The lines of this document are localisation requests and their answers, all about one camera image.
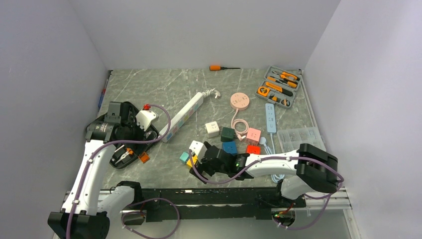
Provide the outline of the clear plastic screw box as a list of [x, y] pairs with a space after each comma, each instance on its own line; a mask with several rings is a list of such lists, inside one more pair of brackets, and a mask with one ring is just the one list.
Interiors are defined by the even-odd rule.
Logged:
[[277, 137], [283, 152], [297, 150], [302, 143], [308, 143], [326, 151], [324, 141], [317, 127], [281, 129], [277, 131]]

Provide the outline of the black tool case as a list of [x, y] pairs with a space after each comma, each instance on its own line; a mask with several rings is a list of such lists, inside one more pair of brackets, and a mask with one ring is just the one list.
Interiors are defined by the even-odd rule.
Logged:
[[[140, 159], [142, 154], [145, 153], [148, 149], [153, 146], [153, 143], [146, 143], [146, 144], [135, 144], [135, 143], [116, 143], [115, 144], [115, 151], [109, 160], [109, 164], [115, 169], [123, 169], [127, 167], [132, 162]], [[133, 150], [133, 154], [127, 156], [123, 161], [116, 164], [115, 162], [120, 158], [120, 156], [126, 152], [126, 149], [130, 148]]]

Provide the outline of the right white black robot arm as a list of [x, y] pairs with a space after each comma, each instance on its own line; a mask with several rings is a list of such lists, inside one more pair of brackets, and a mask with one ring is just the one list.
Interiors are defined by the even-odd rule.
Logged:
[[204, 184], [282, 174], [274, 200], [285, 207], [298, 197], [316, 191], [327, 195], [341, 188], [344, 177], [337, 171], [338, 159], [308, 143], [287, 153], [260, 155], [230, 154], [208, 142], [193, 141], [188, 150], [190, 173]]

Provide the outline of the teal small plug adapter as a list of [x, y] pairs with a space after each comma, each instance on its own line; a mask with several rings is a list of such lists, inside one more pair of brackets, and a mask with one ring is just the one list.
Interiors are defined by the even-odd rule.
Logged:
[[187, 162], [189, 161], [189, 154], [187, 152], [183, 152], [179, 159], [182, 161], [183, 164], [187, 164]]

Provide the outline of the dark blue cube adapter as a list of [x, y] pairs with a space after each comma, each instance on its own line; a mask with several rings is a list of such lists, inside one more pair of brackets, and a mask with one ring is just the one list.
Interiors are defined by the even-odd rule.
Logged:
[[223, 142], [222, 149], [224, 152], [231, 155], [236, 155], [238, 153], [236, 143], [234, 141]]

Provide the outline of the white cube adapter with picture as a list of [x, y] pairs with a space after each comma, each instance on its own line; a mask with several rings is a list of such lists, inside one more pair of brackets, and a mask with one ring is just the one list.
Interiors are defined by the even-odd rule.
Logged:
[[212, 121], [212, 122], [206, 123], [205, 128], [206, 128], [208, 138], [219, 136], [220, 130], [219, 130], [219, 125], [218, 125], [217, 121]]

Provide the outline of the dark green cube adapter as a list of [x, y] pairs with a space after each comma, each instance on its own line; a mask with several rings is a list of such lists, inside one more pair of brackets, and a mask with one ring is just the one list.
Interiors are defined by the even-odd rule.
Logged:
[[235, 130], [229, 127], [223, 127], [220, 134], [221, 142], [230, 142], [234, 141]]

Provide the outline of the pink cube adapter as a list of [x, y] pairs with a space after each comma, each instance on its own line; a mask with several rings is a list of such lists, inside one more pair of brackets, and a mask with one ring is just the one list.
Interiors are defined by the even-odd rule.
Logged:
[[261, 137], [261, 130], [249, 128], [246, 135], [246, 143], [248, 145], [257, 146]]

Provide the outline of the red cube adapter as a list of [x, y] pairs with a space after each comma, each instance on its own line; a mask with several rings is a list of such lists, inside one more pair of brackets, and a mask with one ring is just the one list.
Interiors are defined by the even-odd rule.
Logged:
[[261, 148], [257, 145], [247, 145], [246, 153], [260, 155]]

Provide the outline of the white power strip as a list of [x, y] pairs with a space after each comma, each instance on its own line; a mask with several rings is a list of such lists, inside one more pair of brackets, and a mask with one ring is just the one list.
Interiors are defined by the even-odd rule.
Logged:
[[214, 95], [216, 99], [221, 96], [220, 92], [215, 88], [196, 93], [188, 103], [172, 117], [170, 125], [166, 124], [164, 128], [160, 130], [159, 135], [164, 136], [161, 141], [167, 143], [183, 124], [198, 110], [203, 104], [204, 99], [210, 95]]

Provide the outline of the light blue power strip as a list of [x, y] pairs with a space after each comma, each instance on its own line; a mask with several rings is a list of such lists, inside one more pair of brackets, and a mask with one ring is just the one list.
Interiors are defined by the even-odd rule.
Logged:
[[265, 104], [265, 113], [266, 113], [266, 128], [267, 132], [272, 134], [276, 133], [276, 120], [275, 120], [275, 110], [274, 105], [271, 103]]

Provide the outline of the grey tool case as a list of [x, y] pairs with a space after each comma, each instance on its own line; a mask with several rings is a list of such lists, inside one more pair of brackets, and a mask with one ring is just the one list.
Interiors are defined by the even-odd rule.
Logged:
[[[264, 79], [259, 83], [255, 95], [276, 106], [289, 109], [296, 98], [301, 82], [302, 71], [300, 69], [286, 70], [270, 66], [264, 75]], [[269, 94], [267, 97], [257, 93], [258, 88], [261, 86], [268, 88]], [[283, 99], [290, 101], [290, 107], [281, 105], [280, 101]]]

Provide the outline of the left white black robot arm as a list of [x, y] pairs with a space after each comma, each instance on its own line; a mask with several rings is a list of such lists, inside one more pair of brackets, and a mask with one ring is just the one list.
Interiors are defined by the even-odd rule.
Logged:
[[125, 168], [157, 141], [159, 133], [153, 126], [157, 119], [149, 104], [139, 110], [130, 102], [111, 102], [108, 111], [86, 127], [84, 157], [75, 183], [60, 211], [48, 217], [59, 238], [104, 239], [113, 216], [125, 206], [142, 205], [137, 182], [119, 182], [103, 202], [99, 195], [109, 166]]

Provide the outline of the yellow cube adapter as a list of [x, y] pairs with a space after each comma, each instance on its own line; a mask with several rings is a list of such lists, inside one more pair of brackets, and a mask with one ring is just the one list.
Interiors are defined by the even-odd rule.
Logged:
[[192, 156], [192, 157], [188, 157], [187, 161], [186, 161], [186, 165], [189, 168], [192, 168], [192, 166], [194, 165], [195, 167], [198, 164], [198, 157], [196, 155]]

